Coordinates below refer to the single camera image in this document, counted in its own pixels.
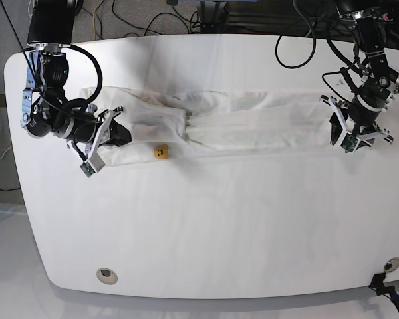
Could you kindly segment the white printed T-shirt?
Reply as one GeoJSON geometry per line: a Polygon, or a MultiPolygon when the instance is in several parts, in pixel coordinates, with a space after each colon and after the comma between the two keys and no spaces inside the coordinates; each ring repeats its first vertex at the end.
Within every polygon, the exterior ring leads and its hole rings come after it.
{"type": "Polygon", "coordinates": [[[175,95],[103,88],[101,111],[121,107],[117,122],[132,141],[102,146],[106,165],[214,156],[332,151],[331,109],[317,91],[191,91],[175,95]]]}

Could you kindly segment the table grommet hole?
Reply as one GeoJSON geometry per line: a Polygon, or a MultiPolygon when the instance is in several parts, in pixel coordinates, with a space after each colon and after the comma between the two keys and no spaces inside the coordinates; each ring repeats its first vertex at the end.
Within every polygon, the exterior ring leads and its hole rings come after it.
{"type": "Polygon", "coordinates": [[[118,282],[117,274],[108,268],[100,268],[96,272],[97,279],[106,285],[114,285],[118,282]]]}
{"type": "Polygon", "coordinates": [[[391,273],[399,268],[399,257],[393,257],[384,265],[384,272],[391,273]]]}

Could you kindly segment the left table grommet hole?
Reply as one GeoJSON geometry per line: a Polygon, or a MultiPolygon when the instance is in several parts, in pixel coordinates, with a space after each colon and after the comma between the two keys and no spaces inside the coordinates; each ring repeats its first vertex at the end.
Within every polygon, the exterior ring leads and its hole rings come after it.
{"type": "Polygon", "coordinates": [[[106,285],[114,285],[118,282],[117,274],[108,268],[100,268],[96,272],[97,279],[106,285]]]}

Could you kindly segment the right table grommet hole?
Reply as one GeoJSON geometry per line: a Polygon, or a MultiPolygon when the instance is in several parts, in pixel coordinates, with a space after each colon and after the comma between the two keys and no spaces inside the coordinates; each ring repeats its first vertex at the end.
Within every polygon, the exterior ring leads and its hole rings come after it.
{"type": "Polygon", "coordinates": [[[399,257],[393,257],[384,265],[384,272],[391,273],[399,268],[399,257]]]}

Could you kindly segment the black aluminium frame stand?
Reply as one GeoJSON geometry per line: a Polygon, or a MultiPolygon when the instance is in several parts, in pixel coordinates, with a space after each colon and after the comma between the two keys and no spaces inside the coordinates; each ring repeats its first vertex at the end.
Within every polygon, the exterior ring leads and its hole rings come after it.
{"type": "Polygon", "coordinates": [[[291,1],[196,1],[200,32],[305,36],[309,28],[291,1]]]}

